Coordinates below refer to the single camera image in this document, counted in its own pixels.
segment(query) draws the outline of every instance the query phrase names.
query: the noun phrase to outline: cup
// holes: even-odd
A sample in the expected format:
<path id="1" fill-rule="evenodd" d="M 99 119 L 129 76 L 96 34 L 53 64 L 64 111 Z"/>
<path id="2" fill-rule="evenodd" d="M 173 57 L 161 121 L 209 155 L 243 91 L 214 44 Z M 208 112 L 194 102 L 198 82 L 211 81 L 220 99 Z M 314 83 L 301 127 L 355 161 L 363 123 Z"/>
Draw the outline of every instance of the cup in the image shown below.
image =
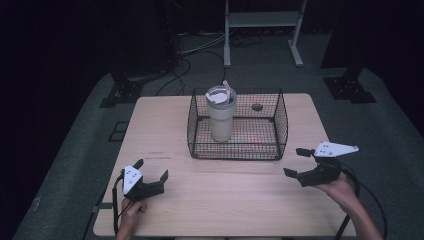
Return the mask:
<path id="1" fill-rule="evenodd" d="M 233 131 L 233 116 L 237 102 L 236 92 L 229 86 L 215 86 L 206 93 L 206 102 L 212 139 L 217 142 L 228 141 Z"/>

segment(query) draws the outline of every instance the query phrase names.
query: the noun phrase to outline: black wire basket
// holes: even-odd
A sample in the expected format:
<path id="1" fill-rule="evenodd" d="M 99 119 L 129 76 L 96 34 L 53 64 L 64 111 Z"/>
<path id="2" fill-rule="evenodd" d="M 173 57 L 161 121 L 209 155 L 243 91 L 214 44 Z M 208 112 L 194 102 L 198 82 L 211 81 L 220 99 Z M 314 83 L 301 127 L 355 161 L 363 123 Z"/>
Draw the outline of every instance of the black wire basket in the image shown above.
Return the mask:
<path id="1" fill-rule="evenodd" d="M 211 137 L 205 94 L 193 90 L 187 125 L 190 155 L 196 159 L 280 160 L 287 144 L 288 120 L 282 90 L 235 89 L 236 111 L 231 138 Z"/>

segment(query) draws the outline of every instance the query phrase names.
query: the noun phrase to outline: shelf leg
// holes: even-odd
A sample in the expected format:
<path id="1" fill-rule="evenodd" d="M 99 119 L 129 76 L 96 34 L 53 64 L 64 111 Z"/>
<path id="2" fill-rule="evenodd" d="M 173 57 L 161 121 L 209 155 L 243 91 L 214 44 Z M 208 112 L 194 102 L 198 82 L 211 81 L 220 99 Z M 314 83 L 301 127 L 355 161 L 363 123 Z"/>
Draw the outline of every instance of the shelf leg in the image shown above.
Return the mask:
<path id="1" fill-rule="evenodd" d="M 305 8 L 307 0 L 303 0 L 302 6 L 300 7 L 299 14 L 297 16 L 296 27 L 294 28 L 293 39 L 289 40 L 290 51 L 293 55 L 294 61 L 297 67 L 303 67 L 303 61 L 300 57 L 299 51 L 297 50 L 296 44 L 297 39 L 299 38 L 300 28 L 302 27 L 303 16 L 305 14 Z"/>
<path id="2" fill-rule="evenodd" d="M 231 66 L 231 51 L 230 51 L 230 9 L 229 0 L 225 1 L 225 42 L 224 42 L 224 67 Z"/>

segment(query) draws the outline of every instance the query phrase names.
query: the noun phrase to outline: human hand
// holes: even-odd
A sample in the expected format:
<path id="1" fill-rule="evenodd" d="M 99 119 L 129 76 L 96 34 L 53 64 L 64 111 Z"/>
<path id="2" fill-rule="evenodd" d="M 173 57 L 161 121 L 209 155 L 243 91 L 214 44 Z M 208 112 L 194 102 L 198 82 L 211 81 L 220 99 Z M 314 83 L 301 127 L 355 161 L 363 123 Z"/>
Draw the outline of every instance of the human hand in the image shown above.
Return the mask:
<path id="1" fill-rule="evenodd" d="M 337 180 L 313 187 L 327 193 L 331 199 L 340 205 L 340 208 L 344 212 L 349 214 L 353 209 L 358 207 L 358 204 L 361 204 L 358 197 L 355 195 L 352 185 L 351 179 L 349 179 L 346 174 L 341 173 Z"/>
<path id="2" fill-rule="evenodd" d="M 131 239 L 137 230 L 138 213 L 146 212 L 147 210 L 147 199 L 131 202 L 129 199 L 124 198 L 122 200 L 122 209 L 124 210 L 116 239 Z"/>
<path id="3" fill-rule="evenodd" d="M 352 219 L 358 239 L 378 240 L 383 239 L 374 222 L 368 215 L 368 212 L 356 196 L 351 180 L 344 173 L 341 173 L 339 179 L 328 183 L 313 186 L 318 188 L 346 212 Z"/>

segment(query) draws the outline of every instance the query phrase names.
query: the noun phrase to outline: dark background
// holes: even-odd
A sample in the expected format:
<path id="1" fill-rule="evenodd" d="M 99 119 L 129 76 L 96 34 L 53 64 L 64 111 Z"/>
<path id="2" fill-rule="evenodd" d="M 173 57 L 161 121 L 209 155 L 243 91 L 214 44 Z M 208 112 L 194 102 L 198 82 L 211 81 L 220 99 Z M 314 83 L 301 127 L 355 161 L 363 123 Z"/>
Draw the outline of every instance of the dark background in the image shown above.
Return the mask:
<path id="1" fill-rule="evenodd" d="M 112 67 L 141 74 L 167 71 L 175 53 L 172 33 L 223 30 L 222 0 L 175 1 L 174 32 L 157 2 L 162 3 L 0 1 L 0 234 L 5 238 L 14 235 L 87 96 Z M 298 7 L 297 1 L 249 3 L 232 0 L 231 7 Z M 423 3 L 412 0 L 311 0 L 302 31 L 333 29 L 322 67 L 346 67 L 362 51 L 365 66 L 385 81 L 423 133 L 423 12 Z"/>

